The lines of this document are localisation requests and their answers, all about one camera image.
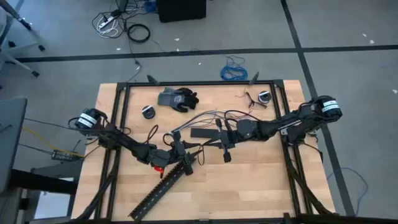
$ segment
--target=black metal frame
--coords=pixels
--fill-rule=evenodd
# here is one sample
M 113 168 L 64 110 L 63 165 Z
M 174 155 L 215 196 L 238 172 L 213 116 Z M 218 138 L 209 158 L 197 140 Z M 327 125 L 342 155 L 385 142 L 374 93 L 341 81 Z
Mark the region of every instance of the black metal frame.
M 248 85 L 248 84 L 249 84 L 249 81 L 163 82 L 163 83 L 160 83 L 160 86 Z M 276 86 L 279 87 L 285 113 L 290 112 L 289 103 L 287 101 L 287 96 L 286 96 L 283 80 L 258 80 L 254 84 L 255 85 L 270 85 L 272 100 L 275 105 L 274 107 L 275 107 L 276 118 L 281 117 L 279 101 L 278 101 L 277 92 L 276 92 L 276 88 L 275 88 Z M 120 96 L 121 96 L 121 92 L 124 90 L 124 101 L 123 101 L 122 114 L 121 114 L 121 120 L 120 120 L 120 128 L 124 128 L 124 125 L 126 122 L 127 107 L 128 107 L 128 103 L 129 103 L 129 92 L 130 92 L 130 89 L 135 86 L 154 86 L 154 84 L 152 84 L 152 83 L 118 83 L 117 84 L 115 100 L 114 100 L 114 105 L 113 105 L 113 110 L 112 110 L 111 122 L 112 123 L 116 122 L 116 117 L 118 115 Z M 289 154 L 289 145 L 287 144 L 287 142 L 285 142 L 283 140 L 283 138 L 281 138 L 281 140 L 282 140 L 281 143 L 282 143 L 282 148 L 283 148 L 283 152 L 284 152 L 285 163 L 291 162 L 290 154 Z M 121 153 L 121 150 L 117 149 L 116 155 L 114 157 L 114 162 L 118 164 L 118 167 L 119 167 L 119 161 L 120 161 L 120 153 Z M 301 161 L 301 157 L 300 157 L 300 152 L 299 152 L 297 146 L 294 147 L 294 156 L 295 156 L 295 161 L 297 163 L 298 174 L 303 180 L 305 180 L 302 161 Z M 110 150 L 107 150 L 105 153 L 100 185 L 102 185 L 102 183 L 106 179 L 106 176 L 108 173 L 108 168 L 109 168 L 108 166 L 109 166 L 110 157 L 111 157 Z M 294 206 L 294 212 L 295 212 L 295 215 L 298 216 L 298 215 L 302 214 L 302 212 L 300 209 L 297 188 L 295 186 L 295 181 L 294 181 L 293 177 L 289 174 L 289 172 L 288 172 L 288 178 L 289 178 L 290 193 L 292 195 L 292 203 Z M 111 190 L 110 190 L 109 200 L 108 200 L 108 209 L 106 212 L 106 218 L 110 219 L 110 220 L 112 219 L 112 214 L 113 214 L 114 196 L 116 193 L 116 183 L 117 183 L 117 175 L 113 179 L 112 184 L 111 184 Z M 303 194 L 303 198 L 305 201 L 305 208 L 306 208 L 307 213 L 312 214 L 312 206 L 305 194 Z M 99 201 L 99 204 L 95 211 L 95 218 L 100 218 L 102 206 L 103 205 L 102 205 L 102 199 L 101 199 Z M 242 223 L 242 222 L 244 222 L 244 223 L 251 223 L 251 222 L 280 223 L 280 222 L 284 221 L 285 219 L 286 219 L 286 217 L 230 219 L 230 220 L 228 219 L 228 220 L 212 220 L 211 222 L 212 223 Z M 132 222 L 133 221 L 131 221 L 131 222 L 129 222 L 129 221 L 115 222 L 115 223 L 132 223 Z M 162 220 L 162 221 L 156 221 L 156 223 L 198 223 L 198 222 L 209 222 L 209 220 Z

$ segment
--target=work glove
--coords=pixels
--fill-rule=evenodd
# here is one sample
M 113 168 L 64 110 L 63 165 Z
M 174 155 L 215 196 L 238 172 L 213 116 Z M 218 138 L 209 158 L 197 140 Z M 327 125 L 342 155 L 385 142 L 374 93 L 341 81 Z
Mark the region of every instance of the work glove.
M 176 111 L 183 113 L 188 112 L 186 107 L 195 109 L 198 102 L 199 99 L 197 98 L 197 93 L 192 92 L 192 90 L 188 88 L 179 88 L 178 90 L 174 90 L 166 87 L 157 98 L 158 105 L 168 105 Z

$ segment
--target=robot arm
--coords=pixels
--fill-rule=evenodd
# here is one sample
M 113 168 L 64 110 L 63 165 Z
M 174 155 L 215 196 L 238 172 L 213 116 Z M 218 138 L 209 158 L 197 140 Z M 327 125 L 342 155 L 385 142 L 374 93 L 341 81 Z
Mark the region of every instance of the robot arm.
M 172 147 L 166 151 L 158 149 L 156 145 L 146 142 L 137 142 L 124 134 L 114 124 L 108 122 L 107 116 L 97 109 L 85 109 L 79 118 L 76 118 L 75 126 L 85 136 L 98 137 L 98 143 L 107 149 L 117 149 L 122 146 L 128 149 L 131 154 L 141 163 L 150 164 L 156 171 L 163 173 L 164 168 L 176 162 L 183 161 L 187 175 L 193 173 L 190 161 L 194 155 L 185 152 L 186 149 L 199 146 L 180 141 L 180 133 L 170 134 L 173 137 Z
M 221 121 L 216 122 L 218 139 L 224 149 L 224 161 L 231 161 L 229 148 L 244 141 L 266 141 L 278 131 L 284 132 L 290 144 L 297 143 L 305 138 L 305 134 L 319 129 L 321 125 L 335 122 L 341 118 L 340 107 L 330 96 L 319 96 L 299 106 L 280 119 L 273 121 L 242 119 L 239 121 L 225 119 L 226 131 L 222 130 Z M 236 122 L 236 130 L 232 130 L 229 121 Z

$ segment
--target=wooden tabletop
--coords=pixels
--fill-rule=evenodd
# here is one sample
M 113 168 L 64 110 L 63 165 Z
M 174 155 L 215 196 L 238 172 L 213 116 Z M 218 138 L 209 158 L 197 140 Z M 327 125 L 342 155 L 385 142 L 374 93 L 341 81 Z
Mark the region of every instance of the wooden tabletop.
M 289 107 L 296 110 L 304 96 L 298 80 L 285 80 L 285 90 Z M 159 130 L 150 140 L 159 149 L 168 150 L 162 136 L 180 126 L 196 114 L 208 110 L 241 110 L 248 112 L 248 99 L 238 98 L 244 90 L 256 97 L 269 85 L 207 85 L 185 86 L 198 93 L 200 99 L 195 110 L 179 113 L 169 106 L 157 105 L 157 96 L 163 91 L 161 86 L 134 86 L 129 93 L 129 106 L 126 116 L 126 127 L 131 128 L 130 137 L 144 142 L 153 125 Z M 111 117 L 116 84 L 102 84 L 99 88 L 96 108 Z M 282 98 L 277 89 L 282 111 Z M 146 105 L 155 108 L 156 116 L 145 119 L 141 110 Z M 275 119 L 274 105 L 271 101 L 268 108 L 252 108 L 251 114 L 260 119 Z M 119 124 L 120 113 L 116 124 Z M 182 140 L 187 142 L 205 142 L 206 139 L 190 138 L 190 129 L 184 129 Z M 317 147 L 314 138 L 307 136 L 306 143 Z M 90 145 L 86 154 L 96 147 Z M 311 147 L 299 147 L 302 156 L 307 184 L 313 193 L 324 204 L 334 211 L 328 183 L 319 153 Z M 279 134 L 266 142 L 243 142 L 229 150 L 232 156 L 230 163 L 224 163 L 223 151 L 216 147 L 205 148 L 205 165 L 193 164 L 194 173 L 183 176 L 169 192 L 153 207 L 143 220 L 196 220 L 226 218 L 279 218 L 289 212 L 294 216 L 289 182 L 282 152 Z M 89 204 L 98 190 L 105 150 L 100 148 L 90 154 L 84 161 L 76 193 L 72 218 Z M 118 184 L 114 201 L 113 220 L 131 221 L 130 212 L 159 182 L 159 173 L 151 166 L 141 164 L 131 153 L 123 149 L 118 173 Z M 301 208 L 305 211 L 301 191 Z M 104 195 L 103 217 L 108 204 L 109 189 Z

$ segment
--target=tape roll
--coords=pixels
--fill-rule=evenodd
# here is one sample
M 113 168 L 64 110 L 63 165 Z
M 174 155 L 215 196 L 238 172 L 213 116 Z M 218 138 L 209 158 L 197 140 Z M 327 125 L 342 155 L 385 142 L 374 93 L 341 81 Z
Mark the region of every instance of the tape roll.
M 259 101 L 261 103 L 267 104 L 271 100 L 271 94 L 268 91 L 261 91 L 259 93 Z
M 146 118 L 146 119 L 152 119 L 155 116 L 155 109 L 153 106 L 145 106 L 142 109 L 142 115 Z

